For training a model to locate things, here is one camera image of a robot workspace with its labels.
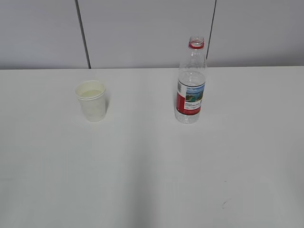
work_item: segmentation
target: white wall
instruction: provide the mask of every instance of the white wall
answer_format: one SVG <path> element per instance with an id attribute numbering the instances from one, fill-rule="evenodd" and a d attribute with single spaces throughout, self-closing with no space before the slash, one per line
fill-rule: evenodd
<path id="1" fill-rule="evenodd" d="M 177 67 L 215 0 L 79 0 L 92 68 Z M 303 0 L 218 0 L 210 67 L 304 65 Z M 88 68 L 74 0 L 0 1 L 0 69 Z"/>
<path id="2" fill-rule="evenodd" d="M 79 0 L 92 68 L 178 67 L 214 0 Z"/>
<path id="3" fill-rule="evenodd" d="M 1 0 L 0 69 L 87 68 L 73 0 Z"/>
<path id="4" fill-rule="evenodd" d="M 213 67 L 304 65 L 304 0 L 218 0 Z"/>

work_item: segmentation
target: cup rim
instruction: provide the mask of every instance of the cup rim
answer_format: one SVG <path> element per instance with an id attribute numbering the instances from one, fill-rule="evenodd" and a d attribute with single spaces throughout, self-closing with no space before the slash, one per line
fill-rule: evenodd
<path id="1" fill-rule="evenodd" d="M 95 95 L 95 96 L 92 96 L 92 97 L 88 97 L 88 98 L 84 98 L 84 97 L 79 96 L 79 95 L 77 94 L 77 92 L 76 92 L 77 89 L 78 89 L 83 83 L 88 83 L 88 82 L 97 82 L 97 83 L 100 83 L 100 84 L 103 85 L 104 90 L 103 90 L 100 94 Z M 75 92 L 76 97 L 77 97 L 79 100 L 83 100 L 83 101 L 94 100 L 94 99 L 97 99 L 97 98 L 101 97 L 101 96 L 105 93 L 105 85 L 104 85 L 103 83 L 101 83 L 100 81 L 98 81 L 98 80 L 88 80 L 88 81 L 84 81 L 84 82 L 80 83 L 79 85 L 77 85 L 76 88 L 75 88 L 75 90 L 74 90 L 74 92 Z"/>

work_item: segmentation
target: table surface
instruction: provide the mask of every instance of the table surface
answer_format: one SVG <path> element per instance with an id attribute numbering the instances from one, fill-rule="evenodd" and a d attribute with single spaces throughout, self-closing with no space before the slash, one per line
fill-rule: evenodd
<path id="1" fill-rule="evenodd" d="M 0 227 L 302 228 L 304 67 L 208 71 L 190 125 L 178 69 L 0 71 Z M 98 123 L 74 94 L 92 79 Z"/>

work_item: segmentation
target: white paper cup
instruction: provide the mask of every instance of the white paper cup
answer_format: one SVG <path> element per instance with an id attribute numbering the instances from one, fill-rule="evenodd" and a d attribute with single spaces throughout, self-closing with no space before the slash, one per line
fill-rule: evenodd
<path id="1" fill-rule="evenodd" d="M 75 89 L 81 110 L 86 119 L 97 122 L 105 116 L 105 86 L 99 81 L 86 81 Z"/>

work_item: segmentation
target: plastic water bottle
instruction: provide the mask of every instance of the plastic water bottle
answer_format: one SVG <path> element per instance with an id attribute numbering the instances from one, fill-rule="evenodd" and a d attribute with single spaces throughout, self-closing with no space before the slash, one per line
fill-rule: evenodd
<path id="1" fill-rule="evenodd" d="M 175 117 L 184 124 L 194 123 L 200 116 L 207 68 L 203 48 L 204 37 L 192 36 L 188 59 L 180 63 Z"/>

